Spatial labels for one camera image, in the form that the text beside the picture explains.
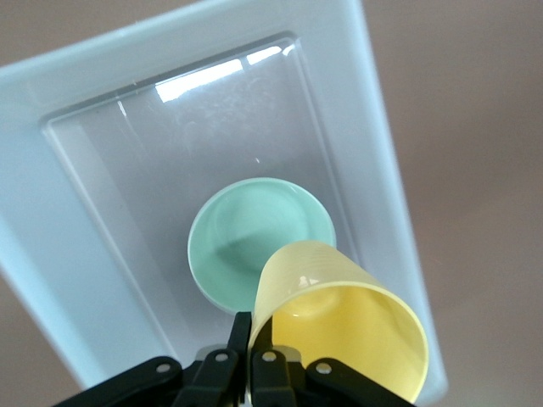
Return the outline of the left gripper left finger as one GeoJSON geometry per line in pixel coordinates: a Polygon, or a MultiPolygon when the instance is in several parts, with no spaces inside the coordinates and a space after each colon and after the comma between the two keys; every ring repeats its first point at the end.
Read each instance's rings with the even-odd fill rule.
{"type": "Polygon", "coordinates": [[[234,317],[227,345],[184,368],[169,356],[136,365],[59,406],[238,406],[243,402],[251,314],[234,317]]]}

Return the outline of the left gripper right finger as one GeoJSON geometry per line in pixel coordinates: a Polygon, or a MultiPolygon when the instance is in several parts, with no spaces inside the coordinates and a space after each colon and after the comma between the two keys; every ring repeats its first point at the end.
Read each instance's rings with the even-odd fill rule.
{"type": "Polygon", "coordinates": [[[409,406],[343,362],[321,358],[304,367],[292,350],[272,346],[272,322],[257,334],[250,352],[249,393],[253,406],[409,406]]]}

